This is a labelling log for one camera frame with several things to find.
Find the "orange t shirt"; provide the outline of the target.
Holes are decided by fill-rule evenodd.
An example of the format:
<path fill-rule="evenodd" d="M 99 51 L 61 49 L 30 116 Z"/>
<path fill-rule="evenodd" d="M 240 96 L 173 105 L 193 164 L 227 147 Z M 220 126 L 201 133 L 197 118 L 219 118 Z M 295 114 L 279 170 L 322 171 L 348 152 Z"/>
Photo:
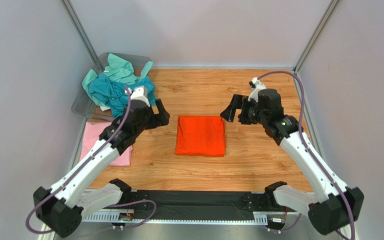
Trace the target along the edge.
<path fill-rule="evenodd" d="M 223 157 L 226 122 L 220 116 L 180 115 L 177 120 L 176 155 Z"/>

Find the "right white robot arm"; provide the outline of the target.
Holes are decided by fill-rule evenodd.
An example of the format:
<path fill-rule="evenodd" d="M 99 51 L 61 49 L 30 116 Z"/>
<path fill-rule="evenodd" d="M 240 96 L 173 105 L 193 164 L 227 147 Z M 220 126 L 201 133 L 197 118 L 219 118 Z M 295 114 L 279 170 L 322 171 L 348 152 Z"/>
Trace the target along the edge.
<path fill-rule="evenodd" d="M 273 183 L 264 190 L 272 206 L 285 206 L 308 217 L 314 229 L 324 236 L 358 220 L 364 193 L 359 187 L 349 187 L 328 167 L 299 121 L 284 113 L 281 96 L 275 89 L 255 90 L 251 96 L 234 94 L 220 116 L 231 123 L 237 110 L 241 111 L 241 124 L 263 126 L 265 133 L 294 160 L 313 189 L 313 193 L 306 193 L 283 181 Z"/>

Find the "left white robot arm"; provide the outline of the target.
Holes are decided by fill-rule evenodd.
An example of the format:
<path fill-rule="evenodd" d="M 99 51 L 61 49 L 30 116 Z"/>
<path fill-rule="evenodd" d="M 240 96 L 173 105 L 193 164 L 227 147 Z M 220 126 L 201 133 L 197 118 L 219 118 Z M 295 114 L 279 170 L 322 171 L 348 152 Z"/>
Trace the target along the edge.
<path fill-rule="evenodd" d="M 70 236 L 82 220 L 101 209 L 125 208 L 145 203 L 132 201 L 132 188 L 116 178 L 104 187 L 85 193 L 95 178 L 120 157 L 145 130 L 166 126 L 170 114 L 160 99 L 158 113 L 143 100 L 132 99 L 123 114 L 103 129 L 92 149 L 62 179 L 48 189 L 39 187 L 33 194 L 36 217 L 61 238 Z"/>

